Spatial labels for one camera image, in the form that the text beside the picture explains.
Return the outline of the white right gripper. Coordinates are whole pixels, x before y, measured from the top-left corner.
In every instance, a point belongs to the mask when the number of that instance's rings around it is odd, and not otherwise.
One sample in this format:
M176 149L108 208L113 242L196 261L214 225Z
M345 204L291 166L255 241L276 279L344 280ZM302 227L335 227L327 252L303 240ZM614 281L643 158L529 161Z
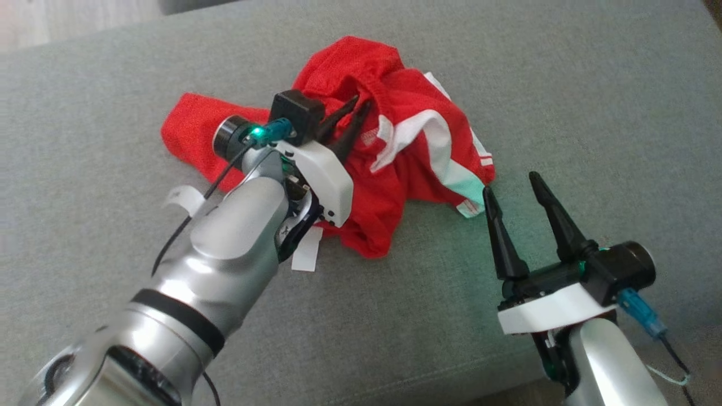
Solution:
M552 229L557 263L530 273L519 257L503 221L503 211L491 187L483 190L485 214L490 236L496 277L503 280L503 300L498 306L498 321L503 334L539 333L577 324L616 309L603 307L580 283L580 265L599 250L578 228L542 176L529 173L536 199Z

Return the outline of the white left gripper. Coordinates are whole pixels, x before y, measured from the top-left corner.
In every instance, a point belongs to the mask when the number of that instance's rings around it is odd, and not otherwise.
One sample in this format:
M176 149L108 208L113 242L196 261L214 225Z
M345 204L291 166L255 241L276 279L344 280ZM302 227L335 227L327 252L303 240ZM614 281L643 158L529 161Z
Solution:
M280 141L275 149L290 159L305 183L317 195L323 207L325 221L340 228L346 223L353 208L354 183L351 175L344 165L353 151L354 143L361 134L364 121L371 110L372 100L364 101L357 111L354 111L359 95L354 95L346 101L341 108L333 111L318 126L315 141L309 141L301 146L294 146L289 142ZM337 124L341 119L351 114L350 123L341 135L328 147L319 142L328 142L332 137Z

